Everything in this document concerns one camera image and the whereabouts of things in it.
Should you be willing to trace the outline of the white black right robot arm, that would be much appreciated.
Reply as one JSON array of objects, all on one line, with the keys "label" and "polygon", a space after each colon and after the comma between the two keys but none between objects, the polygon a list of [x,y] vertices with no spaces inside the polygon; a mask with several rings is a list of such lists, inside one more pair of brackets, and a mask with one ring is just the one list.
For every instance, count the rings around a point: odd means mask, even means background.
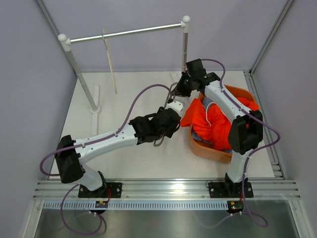
[{"label": "white black right robot arm", "polygon": [[210,182],[209,193],[212,198],[253,197],[247,179],[248,161],[263,140],[263,115],[259,110],[251,110],[223,85],[223,77],[207,73],[202,59],[186,63],[187,70],[182,73],[173,96],[189,97],[194,90],[211,99],[229,120],[231,127],[228,142],[232,148],[229,171],[223,182]]}]

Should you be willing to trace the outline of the grey hanger with metal hook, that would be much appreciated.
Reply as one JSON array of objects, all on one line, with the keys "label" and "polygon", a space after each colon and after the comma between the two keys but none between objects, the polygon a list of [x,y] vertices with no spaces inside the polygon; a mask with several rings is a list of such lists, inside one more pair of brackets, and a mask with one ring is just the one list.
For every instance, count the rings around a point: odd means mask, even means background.
[{"label": "grey hanger with metal hook", "polygon": [[[176,84],[177,84],[176,82],[175,82],[175,83],[172,83],[171,86],[170,86],[170,88],[169,88],[169,93],[168,93],[168,95],[167,95],[166,102],[165,102],[165,105],[164,105],[164,107],[163,107],[164,109],[166,108],[167,103],[170,103],[170,102],[172,102],[173,100],[181,101],[181,102],[185,105],[185,103],[184,103],[181,99],[176,98],[176,96],[172,96],[172,90],[175,88]],[[183,111],[179,114],[179,116],[180,116],[181,118],[184,116],[184,110],[185,110],[185,108],[184,108]],[[166,138],[166,136],[163,137],[163,136],[161,135],[160,112],[161,112],[161,109],[159,108],[157,114],[154,116],[154,118],[157,120],[158,125],[159,125],[159,137],[158,137],[158,139],[155,139],[155,140],[154,140],[154,142],[153,142],[153,146],[154,146],[154,147],[159,147],[159,146],[161,146],[161,145],[163,144],[164,139]]]}]

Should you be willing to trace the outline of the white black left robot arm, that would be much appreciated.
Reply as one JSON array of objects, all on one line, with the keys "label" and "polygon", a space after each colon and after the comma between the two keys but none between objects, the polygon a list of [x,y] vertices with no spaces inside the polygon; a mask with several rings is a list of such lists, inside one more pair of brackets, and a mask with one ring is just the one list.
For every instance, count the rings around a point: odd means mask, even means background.
[{"label": "white black left robot arm", "polygon": [[117,132],[76,140],[70,135],[62,137],[54,156],[61,182],[79,184],[79,197],[108,195],[109,184],[104,175],[91,169],[87,163],[117,149],[171,138],[179,129],[180,121],[180,110],[160,107],[156,113],[132,119]]}]

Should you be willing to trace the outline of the white plastic hanger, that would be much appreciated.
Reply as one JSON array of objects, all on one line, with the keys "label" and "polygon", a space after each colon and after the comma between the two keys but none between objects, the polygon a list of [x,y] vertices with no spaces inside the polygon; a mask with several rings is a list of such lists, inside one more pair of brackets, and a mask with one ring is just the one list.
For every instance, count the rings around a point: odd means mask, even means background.
[{"label": "white plastic hanger", "polygon": [[[103,29],[102,36],[105,35],[105,34],[106,34],[106,30]],[[104,42],[104,45],[105,45],[105,48],[106,48],[106,54],[107,54],[109,69],[110,69],[110,73],[111,73],[111,77],[112,77],[114,93],[117,94],[117,86],[116,86],[115,75],[114,75],[114,71],[113,71],[111,55],[110,55],[110,51],[109,51],[109,48],[108,48],[107,39],[104,36],[103,36],[103,42]]]}]

